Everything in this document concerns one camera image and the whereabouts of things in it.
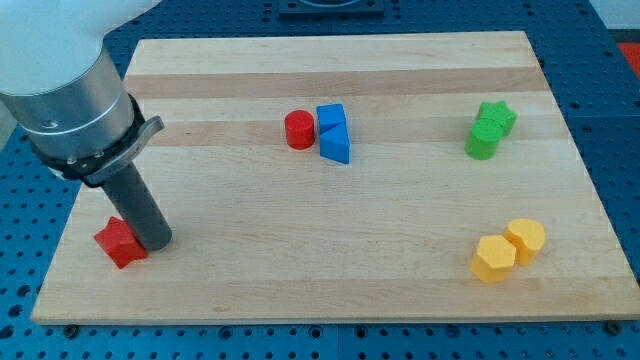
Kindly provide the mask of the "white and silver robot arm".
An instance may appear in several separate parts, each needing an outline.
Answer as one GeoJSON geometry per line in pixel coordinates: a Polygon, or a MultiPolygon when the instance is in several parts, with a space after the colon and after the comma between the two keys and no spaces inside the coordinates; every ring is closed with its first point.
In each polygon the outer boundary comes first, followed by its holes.
{"type": "Polygon", "coordinates": [[[1,0],[1,101],[55,173],[96,187],[164,127],[144,119],[104,46],[160,0],[1,0]]]}

